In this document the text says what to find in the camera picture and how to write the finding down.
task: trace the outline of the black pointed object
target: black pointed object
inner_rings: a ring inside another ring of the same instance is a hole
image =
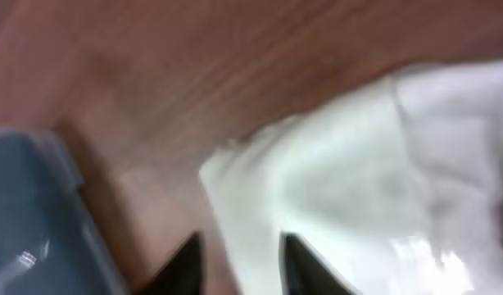
[[[293,234],[284,236],[285,295],[353,295]]]
[[[199,295],[202,290],[201,237],[193,234],[141,295]]]

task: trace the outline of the gray plastic container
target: gray plastic container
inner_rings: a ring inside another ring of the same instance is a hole
[[[0,295],[126,294],[52,133],[0,129]]]

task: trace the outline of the brown surface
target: brown surface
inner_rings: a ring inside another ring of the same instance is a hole
[[[194,229],[213,148],[409,62],[503,57],[503,0],[0,0],[0,124],[54,128],[138,288]]]

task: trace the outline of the wood grain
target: wood grain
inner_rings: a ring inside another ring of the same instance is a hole
[[[203,229],[230,294],[197,179],[216,145],[398,66],[500,57],[503,0],[0,0],[0,125],[65,138],[133,289]]]

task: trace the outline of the white fabric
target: white fabric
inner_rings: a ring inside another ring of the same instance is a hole
[[[242,294],[282,294],[281,233],[359,294],[503,294],[503,62],[389,75],[201,178]]]

